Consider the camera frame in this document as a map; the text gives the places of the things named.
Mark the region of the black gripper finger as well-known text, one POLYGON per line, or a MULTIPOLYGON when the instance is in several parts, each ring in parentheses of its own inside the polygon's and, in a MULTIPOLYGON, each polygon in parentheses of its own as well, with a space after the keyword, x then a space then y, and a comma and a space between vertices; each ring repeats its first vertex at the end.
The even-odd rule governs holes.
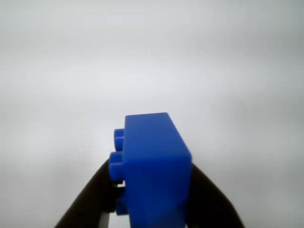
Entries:
POLYGON ((192 165, 186 225, 189 228, 243 228, 229 199, 195 165, 192 165))
POLYGON ((111 213, 126 215, 122 181, 110 179, 109 160, 93 175, 55 225, 56 228, 107 228, 111 213))

